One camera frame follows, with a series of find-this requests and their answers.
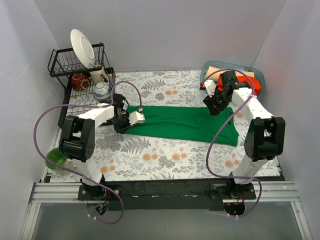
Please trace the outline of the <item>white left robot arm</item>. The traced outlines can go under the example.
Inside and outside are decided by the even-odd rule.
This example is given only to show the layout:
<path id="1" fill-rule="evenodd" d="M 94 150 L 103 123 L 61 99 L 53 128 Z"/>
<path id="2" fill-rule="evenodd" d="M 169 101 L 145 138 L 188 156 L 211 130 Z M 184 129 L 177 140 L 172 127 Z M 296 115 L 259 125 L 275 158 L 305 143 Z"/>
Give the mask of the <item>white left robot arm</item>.
<path id="1" fill-rule="evenodd" d="M 116 133 L 123 134 L 130 128 L 127 99 L 118 93 L 113 95 L 113 104 L 105 109 L 93 108 L 78 116 L 68 115 L 64 119 L 59 149 L 75 164 L 82 174 L 80 182 L 86 193 L 95 200 L 106 196 L 103 174 L 98 169 L 95 152 L 96 128 L 113 125 Z"/>

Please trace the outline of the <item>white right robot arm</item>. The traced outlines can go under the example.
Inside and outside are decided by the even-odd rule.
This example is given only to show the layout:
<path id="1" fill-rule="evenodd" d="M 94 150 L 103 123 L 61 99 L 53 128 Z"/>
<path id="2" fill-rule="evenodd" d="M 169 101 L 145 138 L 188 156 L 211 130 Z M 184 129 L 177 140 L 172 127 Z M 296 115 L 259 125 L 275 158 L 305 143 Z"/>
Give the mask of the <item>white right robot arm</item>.
<path id="1" fill-rule="evenodd" d="M 203 100 L 212 116 L 218 116 L 230 102 L 237 106 L 249 123 L 244 140 L 244 157 L 230 175 L 225 176 L 226 184 L 219 190 L 232 199 L 253 190 L 252 182 L 256 173 L 268 161 L 283 152 L 286 122 L 268 112 L 257 98 L 256 85 L 251 76 L 237 69 L 218 69 L 214 81 L 207 76 L 200 84 L 206 89 Z"/>

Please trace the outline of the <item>green t shirt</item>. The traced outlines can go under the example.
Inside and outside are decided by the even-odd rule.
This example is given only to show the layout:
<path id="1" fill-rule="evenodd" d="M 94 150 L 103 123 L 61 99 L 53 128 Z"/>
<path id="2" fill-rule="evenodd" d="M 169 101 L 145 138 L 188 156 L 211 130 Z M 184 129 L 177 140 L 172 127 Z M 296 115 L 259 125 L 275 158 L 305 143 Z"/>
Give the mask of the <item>green t shirt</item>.
<path id="1" fill-rule="evenodd" d="M 145 121 L 126 134 L 210 143 L 233 110 L 228 107 L 215 116 L 207 107 L 144 106 L 142 113 Z"/>

